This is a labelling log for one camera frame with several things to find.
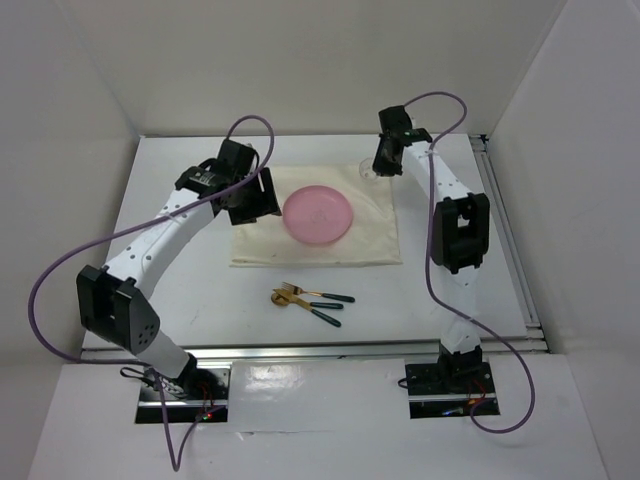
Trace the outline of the clear drinking glass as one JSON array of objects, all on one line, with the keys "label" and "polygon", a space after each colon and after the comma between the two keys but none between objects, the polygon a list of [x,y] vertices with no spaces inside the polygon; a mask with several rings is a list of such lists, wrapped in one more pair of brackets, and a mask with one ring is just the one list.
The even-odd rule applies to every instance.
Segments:
[{"label": "clear drinking glass", "polygon": [[374,158],[368,157],[359,164],[359,175],[366,181],[376,181],[380,175],[374,170]]}]

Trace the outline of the pink plate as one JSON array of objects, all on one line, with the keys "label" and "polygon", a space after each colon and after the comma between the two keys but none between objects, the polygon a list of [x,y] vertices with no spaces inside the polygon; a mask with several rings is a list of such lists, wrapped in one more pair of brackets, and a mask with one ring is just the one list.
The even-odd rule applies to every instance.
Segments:
[{"label": "pink plate", "polygon": [[334,188],[311,185],[294,191],[282,207],[287,233],[312,246],[329,245],[343,237],[354,220],[347,198]]}]

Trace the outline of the cream cloth placemat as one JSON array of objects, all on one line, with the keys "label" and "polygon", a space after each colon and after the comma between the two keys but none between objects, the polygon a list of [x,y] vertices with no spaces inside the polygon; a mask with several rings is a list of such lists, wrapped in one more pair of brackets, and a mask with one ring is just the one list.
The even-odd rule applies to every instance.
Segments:
[{"label": "cream cloth placemat", "polygon": [[356,164],[276,166],[271,173],[281,204],[300,188],[330,187],[348,200],[352,224],[336,241],[312,246],[292,238],[283,217],[263,217],[234,229],[231,266],[363,267],[402,262],[390,179],[365,178]]}]

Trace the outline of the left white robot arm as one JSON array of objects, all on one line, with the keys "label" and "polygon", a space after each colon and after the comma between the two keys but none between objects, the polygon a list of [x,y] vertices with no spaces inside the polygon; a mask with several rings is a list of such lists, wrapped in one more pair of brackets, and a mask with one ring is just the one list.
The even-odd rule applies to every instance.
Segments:
[{"label": "left white robot arm", "polygon": [[142,230],[102,267],[76,278],[82,326],[158,373],[176,399],[223,398],[224,383],[161,330],[150,303],[156,285],[184,247],[222,211],[232,225],[281,213],[271,173],[249,145],[223,140],[217,156],[184,171],[155,225]]}]

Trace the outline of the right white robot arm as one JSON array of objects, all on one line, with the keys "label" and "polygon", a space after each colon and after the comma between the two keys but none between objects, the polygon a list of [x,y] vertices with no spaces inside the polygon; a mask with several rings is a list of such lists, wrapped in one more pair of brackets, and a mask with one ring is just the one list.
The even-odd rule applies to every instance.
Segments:
[{"label": "right white robot arm", "polygon": [[378,113],[381,133],[372,170],[380,177],[410,173],[433,207],[429,214],[426,266],[436,286],[434,300],[448,311],[439,340],[436,379],[448,392],[460,391],[482,366],[477,314],[479,268],[489,249],[490,202],[472,192],[416,128],[401,105]]}]

